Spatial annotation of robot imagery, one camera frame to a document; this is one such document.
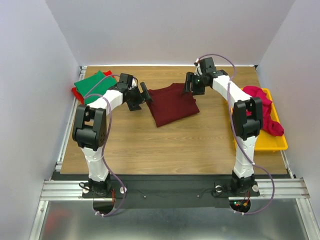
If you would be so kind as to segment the maroon t shirt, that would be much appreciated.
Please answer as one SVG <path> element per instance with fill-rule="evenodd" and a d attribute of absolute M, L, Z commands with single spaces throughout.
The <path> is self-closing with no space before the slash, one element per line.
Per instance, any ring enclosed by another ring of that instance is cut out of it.
<path fill-rule="evenodd" d="M 183 83 L 172 83 L 148 91 L 153 101 L 148 101 L 147 106 L 158 128 L 200 112 L 196 99 L 190 92 L 184 92 L 184 87 Z"/>

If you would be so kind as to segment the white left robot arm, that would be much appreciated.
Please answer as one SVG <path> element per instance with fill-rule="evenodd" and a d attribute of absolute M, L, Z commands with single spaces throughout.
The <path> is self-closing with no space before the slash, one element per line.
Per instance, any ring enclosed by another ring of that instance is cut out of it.
<path fill-rule="evenodd" d="M 126 73 L 121 73 L 118 78 L 105 93 L 96 93 L 95 89 L 108 79 L 103 77 L 83 97 L 97 99 L 76 108 L 72 139 L 83 152 L 88 167 L 88 181 L 79 184 L 83 198 L 107 198 L 115 193 L 111 184 L 113 172 L 104 157 L 113 110 L 127 104 L 130 111 L 137 111 L 141 110 L 141 104 L 153 102 L 144 82 Z"/>

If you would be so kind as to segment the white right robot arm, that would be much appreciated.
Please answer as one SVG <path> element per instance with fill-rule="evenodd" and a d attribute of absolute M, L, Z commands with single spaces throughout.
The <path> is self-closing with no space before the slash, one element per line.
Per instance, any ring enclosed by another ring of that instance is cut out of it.
<path fill-rule="evenodd" d="M 247 191 L 258 192 L 255 181 L 254 153 L 257 138 L 263 128 L 263 106 L 259 97 L 252 97 L 239 88 L 233 78 L 215 66 L 212 54 L 197 58 L 195 71 L 186 74 L 184 92 L 203 95 L 210 87 L 228 103 L 231 130 L 236 142 L 235 165 L 230 189 L 235 195 Z"/>

